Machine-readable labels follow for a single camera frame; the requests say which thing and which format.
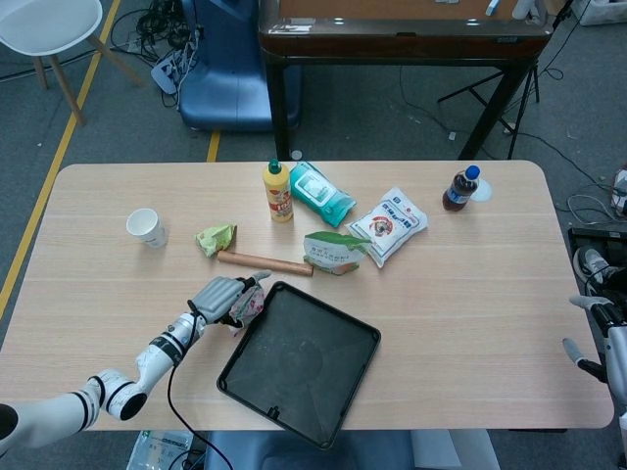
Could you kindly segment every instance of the brown bottle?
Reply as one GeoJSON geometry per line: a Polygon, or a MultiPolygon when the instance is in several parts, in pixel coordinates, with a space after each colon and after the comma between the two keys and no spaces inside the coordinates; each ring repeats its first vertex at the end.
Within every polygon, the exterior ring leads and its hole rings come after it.
{"type": "Polygon", "coordinates": [[[461,211],[472,193],[477,190],[479,167],[472,164],[466,171],[460,171],[453,178],[451,187],[442,195],[442,206],[447,211],[461,211]]]}

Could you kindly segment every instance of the yellow bottle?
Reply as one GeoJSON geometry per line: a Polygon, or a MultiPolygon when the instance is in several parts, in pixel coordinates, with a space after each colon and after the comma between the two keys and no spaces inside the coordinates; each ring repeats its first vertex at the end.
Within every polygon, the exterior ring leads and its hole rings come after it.
{"type": "Polygon", "coordinates": [[[277,222],[286,222],[292,215],[292,191],[290,170],[277,159],[264,168],[264,184],[270,215],[277,222]]]}

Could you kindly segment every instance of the wooden table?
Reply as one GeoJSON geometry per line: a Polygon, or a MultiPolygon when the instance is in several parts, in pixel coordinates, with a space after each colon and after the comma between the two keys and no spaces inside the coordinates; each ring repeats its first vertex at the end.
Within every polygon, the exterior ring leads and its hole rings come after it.
{"type": "MultiPolygon", "coordinates": [[[[135,377],[134,358],[217,275],[253,269],[207,259],[201,229],[236,222],[236,250],[298,261],[305,234],[329,228],[303,204],[272,222],[261,163],[73,165],[58,176],[0,352],[0,402],[53,397],[108,367],[135,377]],[[156,209],[169,243],[153,250],[125,231],[129,213],[156,209]]],[[[366,259],[342,277],[275,274],[381,331],[351,408],[348,429],[601,427],[613,414],[605,385],[572,365],[573,338],[595,356],[542,171],[484,162],[494,198],[459,213],[442,209],[455,162],[320,163],[366,214],[401,187],[429,216],[378,269],[366,259]]],[[[198,429],[272,429],[227,398],[216,378],[238,339],[208,328],[182,363],[173,400],[198,429]]],[[[125,423],[106,413],[95,429],[180,424],[162,380],[125,423]]]]}
{"type": "Polygon", "coordinates": [[[516,0],[501,0],[490,17],[488,3],[261,0],[259,34],[276,155],[290,160],[285,92],[289,66],[495,67],[503,75],[459,153],[460,160],[474,159],[523,78],[537,64],[559,23],[555,15],[564,0],[537,0],[537,23],[512,18],[516,0]]]}

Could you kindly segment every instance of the white chair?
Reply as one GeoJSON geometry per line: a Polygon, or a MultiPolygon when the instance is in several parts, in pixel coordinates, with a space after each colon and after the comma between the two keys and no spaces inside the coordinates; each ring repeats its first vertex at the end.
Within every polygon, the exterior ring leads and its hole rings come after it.
{"type": "Polygon", "coordinates": [[[99,0],[0,0],[0,42],[31,56],[42,88],[48,88],[41,61],[47,57],[76,122],[85,124],[57,54],[87,40],[136,84],[143,80],[93,34],[102,20],[99,0]]]}

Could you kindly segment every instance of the gray carpet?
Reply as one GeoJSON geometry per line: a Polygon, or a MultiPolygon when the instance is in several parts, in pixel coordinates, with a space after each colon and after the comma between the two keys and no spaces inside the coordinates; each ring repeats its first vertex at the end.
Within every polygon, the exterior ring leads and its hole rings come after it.
{"type": "MultiPolygon", "coordinates": [[[[119,15],[146,2],[123,2],[119,15]]],[[[103,2],[105,11],[111,1],[103,2]]],[[[543,54],[547,63],[573,26],[571,19],[555,34],[543,54]]],[[[124,42],[132,23],[122,23],[118,42],[124,42]]],[[[559,55],[554,67],[563,80],[540,77],[541,103],[531,102],[522,131],[541,136],[598,181],[610,181],[625,164],[624,148],[627,99],[622,60],[627,25],[580,27],[559,55]]],[[[87,50],[76,48],[62,57],[87,50]]],[[[149,70],[123,57],[149,79],[149,70]]],[[[74,90],[79,89],[89,60],[65,67],[74,90]]],[[[0,47],[0,75],[30,67],[28,58],[0,47]]],[[[303,119],[293,134],[294,148],[309,160],[453,160],[476,122],[481,106],[468,94],[438,106],[436,99],[470,81],[486,76],[481,69],[404,68],[408,100],[441,121],[407,105],[401,96],[397,67],[305,68],[303,119]],[[456,140],[448,138],[449,131],[456,140]]],[[[34,76],[0,82],[0,279],[4,279],[48,167],[54,157],[70,111],[54,77],[50,89],[38,87],[34,76]]],[[[491,85],[482,92],[488,96],[491,85]]],[[[87,126],[74,133],[63,165],[119,162],[201,162],[207,157],[209,134],[193,132],[178,113],[165,109],[153,84],[138,88],[103,61],[84,107],[87,126]]],[[[508,115],[514,120],[514,112],[508,115]]],[[[480,159],[502,159],[509,138],[496,127],[480,159]]],[[[219,161],[266,160],[273,155],[270,134],[222,135],[219,161]]],[[[564,207],[568,195],[590,181],[556,151],[532,137],[521,136],[514,157],[536,162],[547,176],[555,203],[564,207]]],[[[581,189],[606,201],[597,187],[581,189]]],[[[595,212],[593,220],[606,221],[595,212]]],[[[562,230],[582,226],[571,213],[558,212],[562,230]]],[[[621,229],[618,224],[600,227],[621,229]]],[[[18,288],[0,320],[4,338],[18,288]]],[[[568,431],[565,434],[491,431],[498,458],[508,469],[615,468],[621,451],[615,422],[601,430],[568,431]]],[[[83,433],[42,449],[18,449],[9,453],[0,468],[68,470],[123,469],[136,433],[83,433]]]]}

